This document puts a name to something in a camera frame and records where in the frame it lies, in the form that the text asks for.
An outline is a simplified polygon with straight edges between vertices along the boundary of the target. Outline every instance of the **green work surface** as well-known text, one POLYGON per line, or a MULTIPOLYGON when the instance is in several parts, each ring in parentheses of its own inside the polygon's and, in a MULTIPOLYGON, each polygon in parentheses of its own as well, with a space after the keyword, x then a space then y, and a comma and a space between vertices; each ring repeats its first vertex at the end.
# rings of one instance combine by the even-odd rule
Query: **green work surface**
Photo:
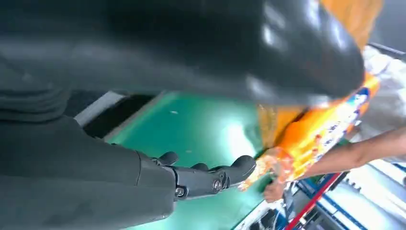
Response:
MULTIPOLYGON (((262 150, 254 104, 167 93, 147 105, 109 142, 140 150, 150 157, 174 151, 177 166, 203 162, 209 168, 230 165, 242 155, 262 150)), ((229 230, 262 200, 267 178, 245 192, 228 189, 215 196, 180 201, 167 219, 130 229, 229 230)))

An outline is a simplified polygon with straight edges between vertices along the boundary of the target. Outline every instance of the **human hand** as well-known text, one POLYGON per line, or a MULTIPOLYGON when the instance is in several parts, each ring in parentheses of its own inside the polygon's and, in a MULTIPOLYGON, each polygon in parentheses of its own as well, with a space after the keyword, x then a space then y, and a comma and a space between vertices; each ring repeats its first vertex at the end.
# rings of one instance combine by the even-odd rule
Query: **human hand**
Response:
POLYGON ((264 198, 268 203, 275 202, 282 198, 284 184, 281 184, 278 180, 267 185, 264 191, 264 198))

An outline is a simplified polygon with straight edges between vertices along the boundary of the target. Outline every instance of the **white cloth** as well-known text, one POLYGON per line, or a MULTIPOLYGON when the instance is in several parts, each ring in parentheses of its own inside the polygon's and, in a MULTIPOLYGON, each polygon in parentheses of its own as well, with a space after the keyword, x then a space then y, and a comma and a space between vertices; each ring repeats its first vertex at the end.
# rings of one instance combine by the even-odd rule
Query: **white cloth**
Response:
MULTIPOLYGON (((406 64, 370 46, 365 48, 363 56, 366 71, 379 78, 380 88, 361 118, 359 133, 351 141, 369 139, 406 126, 406 64)), ((384 160, 406 162, 406 155, 384 160)))

